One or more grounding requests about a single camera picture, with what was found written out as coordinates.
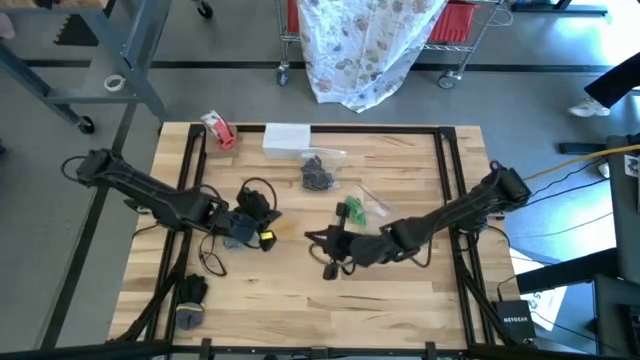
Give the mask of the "brown cardboard box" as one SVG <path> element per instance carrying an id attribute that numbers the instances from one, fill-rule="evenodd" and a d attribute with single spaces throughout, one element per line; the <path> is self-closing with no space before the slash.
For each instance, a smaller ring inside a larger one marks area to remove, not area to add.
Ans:
<path id="1" fill-rule="evenodd" d="M 217 137 L 208 134 L 205 153 L 211 159 L 235 158 L 239 153 L 238 141 L 233 140 L 229 144 L 222 144 Z"/>

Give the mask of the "red tape dispenser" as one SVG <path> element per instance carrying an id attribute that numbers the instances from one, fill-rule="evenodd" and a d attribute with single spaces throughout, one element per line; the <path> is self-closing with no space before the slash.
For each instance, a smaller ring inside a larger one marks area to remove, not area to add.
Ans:
<path id="1" fill-rule="evenodd" d="M 207 132 L 213 136 L 218 149 L 230 151 L 237 145 L 235 130 L 224 120 L 215 110 L 202 115 L 200 121 L 204 124 Z"/>

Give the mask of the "dark navy rubber band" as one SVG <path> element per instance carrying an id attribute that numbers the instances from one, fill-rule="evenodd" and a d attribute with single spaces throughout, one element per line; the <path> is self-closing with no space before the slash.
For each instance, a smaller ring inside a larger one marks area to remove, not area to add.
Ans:
<path id="1" fill-rule="evenodd" d="M 333 184 L 333 177 L 314 159 L 308 160 L 302 167 L 303 186 L 307 189 L 326 190 Z"/>

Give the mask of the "white box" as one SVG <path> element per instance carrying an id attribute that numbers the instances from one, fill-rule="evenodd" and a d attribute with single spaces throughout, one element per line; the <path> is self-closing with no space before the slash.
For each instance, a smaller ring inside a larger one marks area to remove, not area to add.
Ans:
<path id="1" fill-rule="evenodd" d="M 267 158 L 297 158 L 310 145 L 309 124 L 267 123 L 265 126 L 262 149 Z"/>

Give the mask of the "black-framed safety glasses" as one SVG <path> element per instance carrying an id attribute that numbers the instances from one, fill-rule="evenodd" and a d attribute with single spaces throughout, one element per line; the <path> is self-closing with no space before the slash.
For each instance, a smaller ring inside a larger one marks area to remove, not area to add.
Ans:
<path id="1" fill-rule="evenodd" d="M 216 239 L 213 235 L 205 235 L 198 246 L 198 259 L 203 270 L 216 277 L 226 277 L 228 272 L 220 257 L 215 253 Z"/>

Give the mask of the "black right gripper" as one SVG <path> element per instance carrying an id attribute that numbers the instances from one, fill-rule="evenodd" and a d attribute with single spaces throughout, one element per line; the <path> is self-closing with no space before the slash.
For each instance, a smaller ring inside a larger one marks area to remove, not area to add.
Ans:
<path id="1" fill-rule="evenodd" d="M 336 215 L 339 218 L 337 225 L 330 225 L 325 230 L 307 231 L 304 236 L 315 245 L 324 246 L 324 252 L 332 259 L 344 260 L 351 255 L 351 243 L 359 234 L 345 229 L 349 216 L 349 208 L 345 203 L 339 202 L 336 205 Z"/>

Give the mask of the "black floor beam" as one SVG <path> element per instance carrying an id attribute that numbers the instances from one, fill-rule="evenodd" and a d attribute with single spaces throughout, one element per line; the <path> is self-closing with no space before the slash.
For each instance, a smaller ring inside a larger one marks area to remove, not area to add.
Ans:
<path id="1" fill-rule="evenodd" d="M 619 275 L 616 248 L 518 274 L 516 282 L 521 294 L 529 294 L 591 282 L 597 275 Z"/>

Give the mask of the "black jagged foam piece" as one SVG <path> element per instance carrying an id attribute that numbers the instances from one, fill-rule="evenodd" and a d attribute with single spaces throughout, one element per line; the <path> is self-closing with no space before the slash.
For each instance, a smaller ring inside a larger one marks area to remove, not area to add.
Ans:
<path id="1" fill-rule="evenodd" d="M 99 44 L 93 31 L 80 15 L 69 15 L 54 39 L 55 45 L 95 47 Z"/>

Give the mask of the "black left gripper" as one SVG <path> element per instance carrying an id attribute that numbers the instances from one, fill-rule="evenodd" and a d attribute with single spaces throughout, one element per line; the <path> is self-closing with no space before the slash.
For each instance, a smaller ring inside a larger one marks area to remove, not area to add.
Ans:
<path id="1" fill-rule="evenodd" d="M 271 221 L 277 220 L 282 213 L 274 210 L 272 212 L 266 197 L 257 190 L 248 187 L 240 189 L 236 196 L 238 206 L 236 211 L 249 216 L 257 223 L 257 231 L 265 231 Z"/>

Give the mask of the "black and grey glove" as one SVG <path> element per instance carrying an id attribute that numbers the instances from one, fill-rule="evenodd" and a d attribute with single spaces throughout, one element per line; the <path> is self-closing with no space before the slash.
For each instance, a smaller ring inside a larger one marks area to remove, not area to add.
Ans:
<path id="1" fill-rule="evenodd" d="M 176 327 L 181 330 L 192 330 L 200 326 L 204 319 L 203 300 L 208 291 L 204 276 L 191 274 L 178 286 L 176 306 Z"/>

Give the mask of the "white paper sheet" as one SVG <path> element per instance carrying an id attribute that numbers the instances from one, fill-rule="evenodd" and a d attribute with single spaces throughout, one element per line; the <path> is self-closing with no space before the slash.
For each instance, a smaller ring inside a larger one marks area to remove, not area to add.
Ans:
<path id="1" fill-rule="evenodd" d="M 516 249 L 511 248 L 509 253 L 512 259 L 514 272 L 517 275 L 546 266 L 546 263 L 533 260 Z M 552 331 L 555 327 L 555 321 L 564 299 L 566 289 L 567 287 L 563 286 L 528 294 L 521 291 L 520 298 L 528 302 L 533 322 L 546 331 Z"/>

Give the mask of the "black aluminium table frame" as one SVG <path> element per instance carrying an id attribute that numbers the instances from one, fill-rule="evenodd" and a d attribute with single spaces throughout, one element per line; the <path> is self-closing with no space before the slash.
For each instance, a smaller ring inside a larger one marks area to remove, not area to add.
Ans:
<path id="1" fill-rule="evenodd" d="M 339 186 L 315 193 L 302 188 L 297 160 L 269 159 L 260 125 L 239 127 L 235 158 L 211 159 L 190 140 L 192 125 L 168 123 L 161 131 L 150 173 L 170 185 L 183 174 L 201 180 L 233 201 L 242 183 L 263 192 L 283 214 L 306 219 L 306 230 L 334 224 L 336 205 L 357 184 L 389 202 L 391 219 L 421 216 L 475 186 L 489 171 L 481 130 L 476 126 L 318 125 L 311 142 L 347 152 L 337 172 Z M 202 273 L 198 246 L 205 235 L 187 241 L 188 273 Z M 426 343 L 439 350 L 463 350 L 483 341 L 488 320 L 471 295 L 460 295 L 447 231 L 414 260 L 361 268 L 327 281 L 323 253 L 301 241 L 280 241 L 263 252 L 228 249 L 216 240 L 215 253 L 226 277 L 210 275 L 204 321 L 196 329 L 171 331 L 169 310 L 159 312 L 155 335 L 177 345 L 216 346 L 257 352 L 262 347 L 347 348 L 360 356 L 404 350 L 422 355 Z"/>

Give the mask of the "grey cabinet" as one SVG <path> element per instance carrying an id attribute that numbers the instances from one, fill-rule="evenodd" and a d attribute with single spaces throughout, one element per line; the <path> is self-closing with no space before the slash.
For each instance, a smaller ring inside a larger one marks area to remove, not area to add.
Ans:
<path id="1" fill-rule="evenodd" d="M 632 150 L 607 156 L 620 277 L 640 284 L 640 211 L 638 180 L 626 174 L 625 156 Z"/>

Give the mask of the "black equipment case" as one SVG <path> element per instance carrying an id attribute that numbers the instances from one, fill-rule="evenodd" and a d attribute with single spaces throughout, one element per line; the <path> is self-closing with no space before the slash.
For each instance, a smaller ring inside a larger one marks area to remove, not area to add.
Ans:
<path id="1" fill-rule="evenodd" d="M 604 275 L 593 285 L 598 354 L 640 360 L 640 285 Z"/>

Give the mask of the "workbench with grey frame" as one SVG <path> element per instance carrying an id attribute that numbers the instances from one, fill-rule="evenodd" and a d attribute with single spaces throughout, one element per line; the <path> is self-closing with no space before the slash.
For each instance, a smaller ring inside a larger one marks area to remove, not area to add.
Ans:
<path id="1" fill-rule="evenodd" d="M 166 23 L 171 0 L 139 0 L 134 7 L 127 35 L 116 29 L 105 15 L 109 0 L 0 0 L 0 13 L 44 13 L 78 15 L 98 40 L 111 65 L 110 74 L 125 79 L 124 88 L 111 92 L 98 82 L 99 89 L 83 92 L 57 89 L 47 84 L 9 48 L 0 42 L 0 68 L 35 96 L 58 117 L 83 134 L 95 131 L 93 120 L 81 116 L 73 104 L 125 104 L 133 109 L 144 104 L 160 123 L 168 113 L 160 96 L 148 80 L 157 45 Z"/>

